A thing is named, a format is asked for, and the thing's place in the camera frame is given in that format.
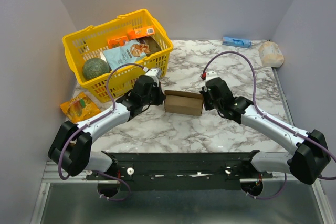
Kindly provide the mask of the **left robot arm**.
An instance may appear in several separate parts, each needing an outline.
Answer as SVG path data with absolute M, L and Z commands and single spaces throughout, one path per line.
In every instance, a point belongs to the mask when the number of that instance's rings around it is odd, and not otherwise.
M 141 114 L 144 107 L 162 105 L 165 95 L 158 77 L 146 73 L 139 76 L 133 89 L 119 97 L 115 106 L 79 122 L 64 122 L 48 151 L 48 157 L 70 176 L 84 170 L 98 171 L 104 179 L 116 175 L 115 158 L 106 152 L 94 152 L 92 144 L 114 127 Z

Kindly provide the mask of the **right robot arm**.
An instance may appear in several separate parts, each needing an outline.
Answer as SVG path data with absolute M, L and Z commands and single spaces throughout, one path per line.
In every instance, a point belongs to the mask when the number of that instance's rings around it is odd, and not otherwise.
M 205 83 L 200 93 L 205 110 L 215 109 L 220 117 L 250 127 L 286 150 L 286 153 L 259 152 L 243 162 L 241 171 L 246 177 L 255 177 L 259 172 L 282 172 L 307 185 L 315 182 L 331 159 L 323 133 L 289 125 L 255 108 L 253 101 L 233 96 L 227 83 L 214 72 L 202 74 L 202 79 Z

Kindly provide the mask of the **brown cardboard box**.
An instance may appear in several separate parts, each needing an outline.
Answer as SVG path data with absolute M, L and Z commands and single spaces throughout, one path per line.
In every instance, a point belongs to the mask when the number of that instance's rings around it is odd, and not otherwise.
M 165 90 L 164 108 L 167 113 L 201 116 L 203 96 L 199 93 Z

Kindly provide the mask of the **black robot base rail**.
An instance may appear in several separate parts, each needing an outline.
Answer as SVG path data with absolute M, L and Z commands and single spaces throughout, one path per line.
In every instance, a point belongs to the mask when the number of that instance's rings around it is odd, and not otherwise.
M 252 164 L 250 153 L 107 153 L 56 150 L 51 159 L 61 163 L 70 176 L 87 171 L 88 180 L 98 180 L 106 191 L 240 190 L 242 179 L 272 178 Z

